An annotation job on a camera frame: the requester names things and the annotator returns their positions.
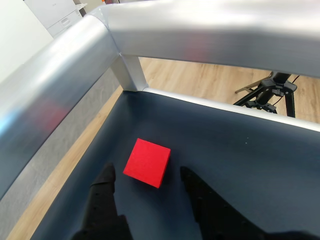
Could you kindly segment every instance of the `silver tube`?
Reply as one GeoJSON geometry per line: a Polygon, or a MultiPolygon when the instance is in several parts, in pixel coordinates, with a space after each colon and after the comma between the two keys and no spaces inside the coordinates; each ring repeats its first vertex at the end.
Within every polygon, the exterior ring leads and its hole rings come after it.
{"type": "Polygon", "coordinates": [[[156,0],[93,14],[123,55],[320,77],[319,12],[318,0],[156,0]]]}
{"type": "Polygon", "coordinates": [[[106,26],[89,15],[0,84],[0,199],[118,56],[106,26]]]}

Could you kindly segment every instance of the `tripod leg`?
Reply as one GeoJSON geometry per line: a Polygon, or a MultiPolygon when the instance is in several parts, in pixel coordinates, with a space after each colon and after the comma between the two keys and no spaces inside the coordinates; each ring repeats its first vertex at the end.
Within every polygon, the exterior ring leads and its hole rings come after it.
{"type": "Polygon", "coordinates": [[[262,93],[264,90],[264,86],[258,86],[255,90],[252,92],[249,92],[247,95],[245,95],[243,98],[241,98],[239,101],[235,102],[233,105],[237,106],[243,106],[246,102],[250,101],[254,97],[257,97],[260,93],[262,93]]]}
{"type": "Polygon", "coordinates": [[[285,107],[286,107],[286,115],[288,117],[295,118],[296,111],[295,111],[295,97],[294,94],[285,95],[285,107]]]}

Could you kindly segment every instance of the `wooden floor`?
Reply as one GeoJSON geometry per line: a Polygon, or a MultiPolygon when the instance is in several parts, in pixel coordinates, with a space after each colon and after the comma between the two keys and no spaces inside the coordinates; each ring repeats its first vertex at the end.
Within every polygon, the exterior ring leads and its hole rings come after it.
{"type": "MultiPolygon", "coordinates": [[[[208,100],[233,104],[246,92],[235,90],[269,75],[270,71],[163,59],[141,58],[141,65],[150,87],[208,100]]],[[[295,84],[296,117],[320,123],[320,80],[300,76],[295,84]]],[[[121,94],[119,87],[99,114],[62,158],[55,170],[23,213],[7,240],[28,240],[59,193],[68,176],[104,123],[121,94]]],[[[285,100],[277,103],[277,112],[286,115],[285,100]]]]}

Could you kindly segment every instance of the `white wall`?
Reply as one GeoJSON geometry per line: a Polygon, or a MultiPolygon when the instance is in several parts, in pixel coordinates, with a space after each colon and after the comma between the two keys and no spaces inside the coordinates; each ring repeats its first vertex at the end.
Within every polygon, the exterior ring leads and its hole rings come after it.
{"type": "Polygon", "coordinates": [[[1,1],[0,34],[0,83],[53,39],[23,0],[1,1]]]}

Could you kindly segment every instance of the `red block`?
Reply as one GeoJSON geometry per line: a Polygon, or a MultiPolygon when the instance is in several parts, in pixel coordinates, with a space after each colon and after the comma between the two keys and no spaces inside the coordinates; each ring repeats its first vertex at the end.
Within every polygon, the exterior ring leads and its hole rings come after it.
{"type": "Polygon", "coordinates": [[[159,188],[169,156],[169,148],[138,138],[123,173],[159,188]]]}

